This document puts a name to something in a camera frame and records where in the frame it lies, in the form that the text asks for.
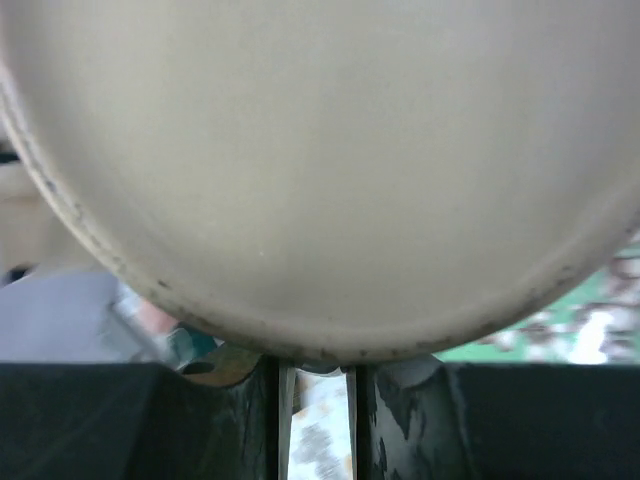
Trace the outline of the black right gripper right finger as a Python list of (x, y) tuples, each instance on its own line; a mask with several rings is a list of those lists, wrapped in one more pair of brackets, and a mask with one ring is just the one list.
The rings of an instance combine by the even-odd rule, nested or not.
[(635, 479), (633, 365), (443, 363), (355, 370), (359, 479)]

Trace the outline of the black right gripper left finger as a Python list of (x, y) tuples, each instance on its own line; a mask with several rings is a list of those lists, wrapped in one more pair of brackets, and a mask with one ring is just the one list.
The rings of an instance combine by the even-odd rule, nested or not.
[(277, 364), (202, 382), (153, 363), (1, 367), (5, 479), (273, 479)]

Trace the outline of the beige floral mug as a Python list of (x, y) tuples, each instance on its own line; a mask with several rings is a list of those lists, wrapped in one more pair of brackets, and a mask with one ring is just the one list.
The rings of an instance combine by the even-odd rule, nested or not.
[(5, 1), (1, 103), (106, 268), (283, 357), (478, 339), (639, 226), (635, 1)]

